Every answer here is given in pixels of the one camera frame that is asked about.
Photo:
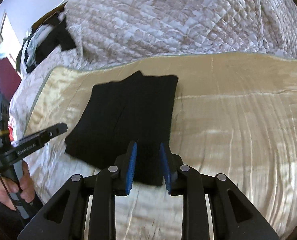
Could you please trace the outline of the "left hand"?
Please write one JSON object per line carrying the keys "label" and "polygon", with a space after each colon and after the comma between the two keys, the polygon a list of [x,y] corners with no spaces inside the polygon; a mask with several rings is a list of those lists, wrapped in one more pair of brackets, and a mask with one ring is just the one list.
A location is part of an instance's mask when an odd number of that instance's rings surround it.
{"label": "left hand", "polygon": [[[4,185],[6,186],[6,189],[9,193],[17,193],[19,191],[18,185],[8,179],[8,178],[2,178]],[[34,183],[31,179],[30,173],[29,173],[29,166],[28,164],[23,161],[23,176],[20,179],[20,188],[22,190],[21,192],[21,198],[25,200],[25,202],[30,203],[35,198],[35,189],[34,189]],[[12,211],[15,211],[16,208],[12,204],[9,196],[7,195],[7,192],[0,180],[0,202],[4,205],[6,205],[9,209]]]}

